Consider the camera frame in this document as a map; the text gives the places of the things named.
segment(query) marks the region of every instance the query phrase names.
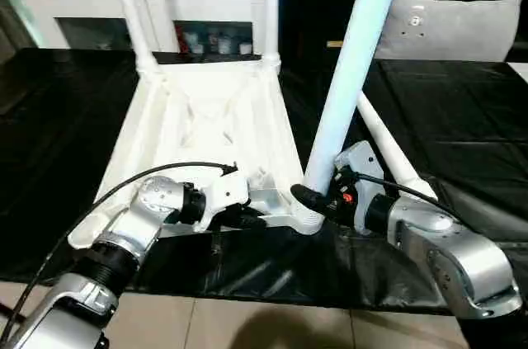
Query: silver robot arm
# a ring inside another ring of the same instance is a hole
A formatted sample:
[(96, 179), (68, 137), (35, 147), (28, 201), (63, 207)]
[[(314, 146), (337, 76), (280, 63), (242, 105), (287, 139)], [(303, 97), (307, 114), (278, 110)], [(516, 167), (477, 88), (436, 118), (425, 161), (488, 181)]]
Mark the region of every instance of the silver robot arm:
[(203, 191), (167, 177), (147, 178), (130, 207), (122, 210), (75, 267), (60, 277), (5, 349), (109, 347), (103, 329), (116, 311), (120, 295), (158, 240), (163, 224), (200, 224), (229, 205), (247, 201), (243, 185), (236, 191), (225, 191), (226, 183), (232, 184), (231, 176), (237, 174), (219, 177)]
[(383, 178), (368, 142), (338, 155), (336, 168), (334, 181), (342, 198), (322, 196), (299, 185), (292, 186), (293, 195), (359, 233), (384, 235), (434, 281), (458, 320), (500, 318), (522, 309), (512, 267), (497, 244), (435, 205), (411, 196), (393, 199), (379, 183), (354, 179), (357, 172)]

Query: gray cushion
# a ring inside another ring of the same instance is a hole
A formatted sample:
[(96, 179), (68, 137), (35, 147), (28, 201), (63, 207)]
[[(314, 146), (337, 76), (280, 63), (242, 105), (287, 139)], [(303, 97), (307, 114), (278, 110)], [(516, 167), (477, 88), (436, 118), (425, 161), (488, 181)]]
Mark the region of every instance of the gray cushion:
[(378, 59), (503, 61), (522, 0), (393, 0)]

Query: black table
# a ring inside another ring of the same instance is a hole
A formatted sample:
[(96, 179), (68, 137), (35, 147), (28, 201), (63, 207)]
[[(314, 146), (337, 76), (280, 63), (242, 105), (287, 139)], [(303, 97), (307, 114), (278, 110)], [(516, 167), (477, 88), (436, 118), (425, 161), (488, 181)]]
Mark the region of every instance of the black table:
[[(303, 164), (331, 76), (280, 76)], [(0, 69), (0, 279), (28, 281), (91, 204), (137, 79), (130, 52), (23, 50)], [(365, 91), (420, 174), (500, 243), (528, 292), (528, 85), (506, 64), (376, 61)], [(346, 143), (368, 138), (356, 117)], [(46, 282), (72, 255), (64, 246)], [(161, 240), (130, 290), (446, 312), (430, 281), (383, 239), (329, 221), (309, 237), (275, 228)]]

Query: black cable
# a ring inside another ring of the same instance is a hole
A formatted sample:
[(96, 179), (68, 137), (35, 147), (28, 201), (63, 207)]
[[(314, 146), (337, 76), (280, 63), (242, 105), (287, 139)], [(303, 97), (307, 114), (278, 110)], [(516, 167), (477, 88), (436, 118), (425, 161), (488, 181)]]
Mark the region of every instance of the black cable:
[(378, 177), (369, 176), (368, 174), (364, 174), (364, 173), (353, 172), (352, 174), (358, 180), (365, 180), (367, 182), (375, 182), (376, 184), (380, 184), (382, 186), (390, 186), (396, 190), (407, 192), (408, 194), (414, 195), (417, 198), (424, 200), (425, 202), (431, 203), (432, 205), (436, 206), (438, 209), (444, 210), (446, 213), (455, 217), (458, 221), (460, 222), (462, 221), (460, 216), (454, 210), (452, 210), (449, 206), (446, 206), (440, 203), (435, 198), (431, 198), (430, 196), (423, 195), (421, 192), (413, 190), (412, 188), (409, 188), (408, 186), (402, 186), (401, 184), (397, 184), (395, 182), (388, 182), (387, 180), (383, 180)]
[[(10, 318), (11, 315), (13, 314), (13, 309), (9, 308), (7, 305), (5, 304), (2, 304), (0, 302), (0, 314), (4, 317), (4, 318)], [(22, 324), (26, 321), (26, 316), (24, 316), (23, 314), (18, 314), (16, 316), (16, 320), (15, 322), (18, 323), (18, 324)]]
[(84, 212), (80, 217), (78, 217), (73, 225), (63, 233), (63, 235), (59, 238), (57, 243), (54, 245), (54, 247), (51, 249), (51, 251), (46, 255), (44, 261), (40, 265), (39, 270), (35, 273), (29, 284), (26, 286), (24, 291), (22, 292), (20, 298), (16, 302), (15, 308), (12, 311), (11, 317), (9, 320), (7, 320), (6, 327), (3, 329), (2, 336), (0, 337), (0, 347), (3, 347), (7, 339), (9, 338), (9, 335), (11, 334), (11, 330), (13, 326), (16, 323), (17, 316), (20, 314), (20, 311), (24, 304), (26, 303), (27, 297), (33, 290), (33, 288), (37, 285), (38, 280), (40, 279), (42, 273), (44, 272), (44, 269), (48, 266), (50, 263), (51, 258), (55, 255), (61, 244), (66, 240), (66, 238), (72, 233), (72, 231), (89, 215), (91, 214), (97, 207), (102, 205), (108, 198), (113, 196), (117, 191), (119, 191), (121, 188), (128, 186), (132, 182), (135, 182), (136, 180), (139, 180), (141, 177), (145, 177), (151, 173), (160, 172), (162, 170), (167, 169), (173, 169), (176, 167), (190, 167), (190, 166), (197, 166), (197, 167), (216, 167), (222, 169), (224, 174), (228, 174), (230, 172), (234, 172), (237, 170), (236, 167), (229, 166), (229, 165), (223, 165), (221, 163), (210, 163), (210, 162), (181, 162), (181, 163), (168, 163), (166, 165), (158, 166), (158, 167), (152, 167), (150, 169), (144, 170), (138, 174), (133, 175), (131, 178), (124, 180), (120, 184), (114, 186), (112, 189), (110, 189), (105, 195), (101, 196), (86, 212)]

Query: beige floor tile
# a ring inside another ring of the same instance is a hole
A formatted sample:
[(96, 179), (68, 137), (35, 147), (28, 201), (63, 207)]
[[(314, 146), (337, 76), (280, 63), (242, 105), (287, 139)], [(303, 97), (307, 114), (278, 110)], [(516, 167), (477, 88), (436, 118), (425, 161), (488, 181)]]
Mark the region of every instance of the beige floor tile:
[(356, 349), (465, 349), (452, 317), (352, 311)]
[[(25, 287), (26, 285), (20, 283), (0, 282), (0, 302), (13, 308)], [(38, 305), (39, 302), (44, 298), (49, 289), (49, 287), (44, 287), (41, 285), (38, 285), (35, 289), (33, 289), (26, 301), (26, 304), (24, 305), (24, 308), (22, 308), (22, 314), (25, 316), (30, 314), (31, 311), (35, 309), (36, 305)], [(0, 331), (3, 331), (6, 321), (7, 320), (4, 317), (0, 316)]]
[[(0, 283), (0, 301), (14, 306), (24, 286)], [(27, 315), (44, 298), (48, 288), (36, 287), (27, 300)], [(191, 321), (192, 298), (124, 294), (106, 336), (112, 349), (183, 349)], [(0, 331), (5, 319), (0, 317)]]
[(351, 349), (342, 309), (198, 299), (186, 349)]

